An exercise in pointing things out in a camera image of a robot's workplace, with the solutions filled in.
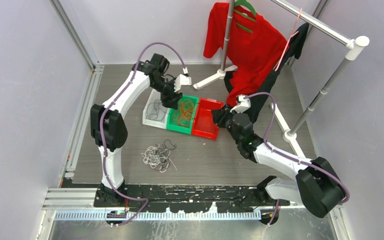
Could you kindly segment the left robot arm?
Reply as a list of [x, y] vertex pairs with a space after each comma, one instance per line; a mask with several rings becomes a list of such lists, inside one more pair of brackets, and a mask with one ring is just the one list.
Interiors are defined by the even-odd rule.
[[90, 133], [101, 155], [102, 173], [97, 196], [113, 206], [121, 206], [126, 193], [121, 189], [124, 177], [121, 169], [121, 150], [128, 138], [124, 117], [136, 99], [148, 88], [160, 94], [165, 108], [176, 110], [183, 94], [178, 78], [167, 80], [165, 72], [170, 62], [155, 53], [150, 60], [136, 63], [128, 79], [103, 104], [90, 109]]

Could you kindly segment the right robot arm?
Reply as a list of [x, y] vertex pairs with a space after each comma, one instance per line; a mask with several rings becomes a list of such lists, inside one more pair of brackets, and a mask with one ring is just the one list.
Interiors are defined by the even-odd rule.
[[270, 176], [260, 182], [257, 198], [261, 204], [268, 206], [275, 200], [292, 201], [323, 218], [337, 205], [349, 200], [349, 190], [325, 158], [299, 157], [275, 147], [255, 133], [247, 114], [232, 111], [226, 105], [211, 110], [211, 115], [218, 127], [228, 131], [243, 158], [271, 167], [290, 178], [286, 181]]

